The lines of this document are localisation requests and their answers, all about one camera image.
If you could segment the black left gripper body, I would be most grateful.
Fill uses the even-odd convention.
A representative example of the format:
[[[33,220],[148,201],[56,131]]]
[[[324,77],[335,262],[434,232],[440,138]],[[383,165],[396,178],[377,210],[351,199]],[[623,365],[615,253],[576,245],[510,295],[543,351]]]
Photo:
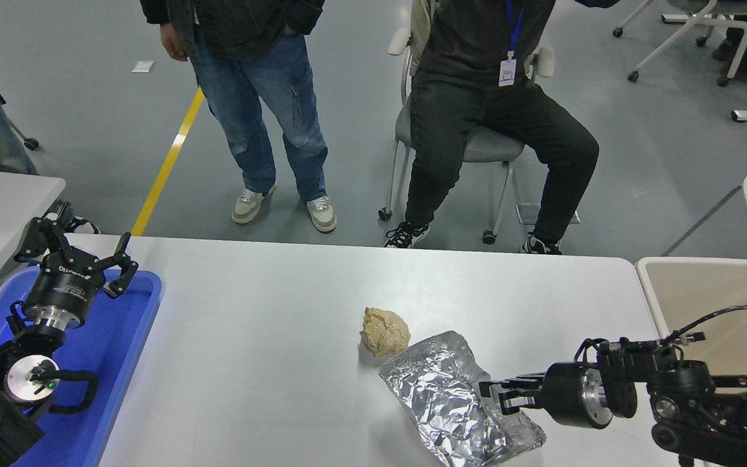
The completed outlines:
[[[95,262],[89,255],[64,260],[59,252],[47,254],[23,304],[24,315],[38,315],[42,309],[56,308],[73,315],[89,315],[98,289],[106,284],[101,270],[88,270]]]

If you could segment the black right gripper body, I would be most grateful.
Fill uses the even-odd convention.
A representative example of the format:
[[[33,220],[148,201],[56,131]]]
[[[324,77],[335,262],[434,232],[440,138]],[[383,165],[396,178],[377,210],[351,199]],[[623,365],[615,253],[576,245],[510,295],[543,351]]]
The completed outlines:
[[[543,376],[538,405],[560,425],[589,427],[582,396],[587,370],[581,363],[554,363]]]

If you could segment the person's right hand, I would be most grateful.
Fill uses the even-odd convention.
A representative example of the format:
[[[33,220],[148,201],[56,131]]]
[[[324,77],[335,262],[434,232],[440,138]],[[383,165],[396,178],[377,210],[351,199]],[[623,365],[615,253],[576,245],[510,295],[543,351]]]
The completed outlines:
[[[172,60],[178,62],[189,61],[189,57],[179,41],[177,30],[172,23],[160,24],[160,41]]]

